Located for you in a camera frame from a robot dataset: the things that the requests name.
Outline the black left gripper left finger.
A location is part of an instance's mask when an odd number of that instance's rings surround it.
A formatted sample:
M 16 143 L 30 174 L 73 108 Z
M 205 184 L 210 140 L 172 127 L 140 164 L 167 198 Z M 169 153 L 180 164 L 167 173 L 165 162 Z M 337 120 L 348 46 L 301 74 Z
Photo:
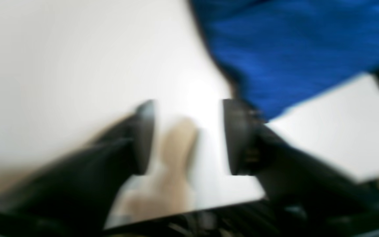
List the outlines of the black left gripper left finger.
M 145 174 L 155 103 L 0 193 L 0 237 L 99 237 L 122 185 Z

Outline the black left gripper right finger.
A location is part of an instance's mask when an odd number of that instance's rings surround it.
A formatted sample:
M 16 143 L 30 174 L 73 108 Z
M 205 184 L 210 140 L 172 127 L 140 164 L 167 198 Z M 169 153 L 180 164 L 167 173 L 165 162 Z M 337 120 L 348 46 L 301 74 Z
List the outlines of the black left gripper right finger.
M 224 99 L 228 164 L 254 176 L 287 237 L 379 237 L 379 189 L 291 146 L 236 99 Z

